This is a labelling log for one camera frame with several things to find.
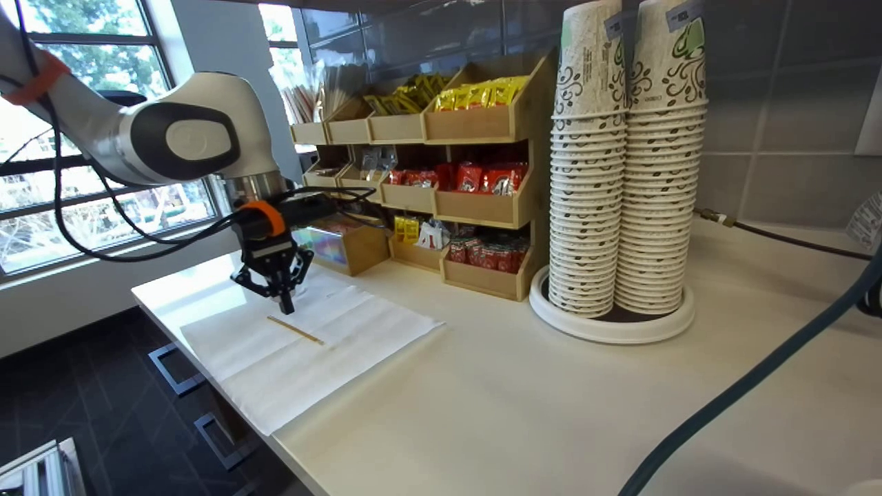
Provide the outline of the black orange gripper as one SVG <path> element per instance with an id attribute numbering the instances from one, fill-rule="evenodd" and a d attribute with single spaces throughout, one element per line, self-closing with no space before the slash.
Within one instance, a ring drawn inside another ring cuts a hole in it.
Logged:
<path id="1" fill-rule="evenodd" d="M 245 202 L 233 213 L 233 235 L 240 241 L 243 264 L 240 267 L 240 286 L 262 296 L 279 298 L 281 314 L 292 314 L 294 290 L 306 282 L 313 254 L 298 250 L 288 238 L 288 224 L 279 207 L 270 202 Z M 285 269 L 284 283 L 273 276 L 262 276 L 252 269 Z"/>

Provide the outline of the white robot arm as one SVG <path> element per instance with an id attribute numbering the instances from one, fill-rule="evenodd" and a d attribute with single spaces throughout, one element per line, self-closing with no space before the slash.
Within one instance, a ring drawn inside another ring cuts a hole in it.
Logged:
<path id="1" fill-rule="evenodd" d="M 174 92 L 119 104 L 91 92 L 53 53 L 35 48 L 24 23 L 0 17 L 2 100 L 26 107 L 69 137 L 102 173 L 155 188 L 217 173 L 232 198 L 243 269 L 233 282 L 292 314 L 292 291 L 310 254 L 298 247 L 284 210 L 292 195 L 270 152 L 270 129 L 252 89 L 228 72 L 194 72 Z"/>

